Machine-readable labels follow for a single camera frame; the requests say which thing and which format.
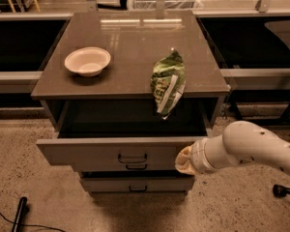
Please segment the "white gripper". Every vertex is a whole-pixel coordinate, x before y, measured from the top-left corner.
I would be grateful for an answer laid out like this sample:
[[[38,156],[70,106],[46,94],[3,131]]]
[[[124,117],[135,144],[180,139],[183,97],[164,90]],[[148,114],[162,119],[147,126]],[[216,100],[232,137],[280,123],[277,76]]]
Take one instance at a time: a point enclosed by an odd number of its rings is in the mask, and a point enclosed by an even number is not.
[[[180,173],[193,173],[193,167],[202,174],[215,173],[218,171],[219,146],[218,138],[197,140],[178,154],[175,168]]]

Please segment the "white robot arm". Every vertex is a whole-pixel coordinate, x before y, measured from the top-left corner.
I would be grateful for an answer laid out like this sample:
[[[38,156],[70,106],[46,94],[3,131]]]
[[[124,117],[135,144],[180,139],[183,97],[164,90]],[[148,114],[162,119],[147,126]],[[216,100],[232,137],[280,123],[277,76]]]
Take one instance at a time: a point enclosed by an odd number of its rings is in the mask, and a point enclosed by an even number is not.
[[[237,121],[215,137],[196,140],[175,159],[184,174],[211,174],[223,168],[262,164],[290,176],[290,142],[251,122]]]

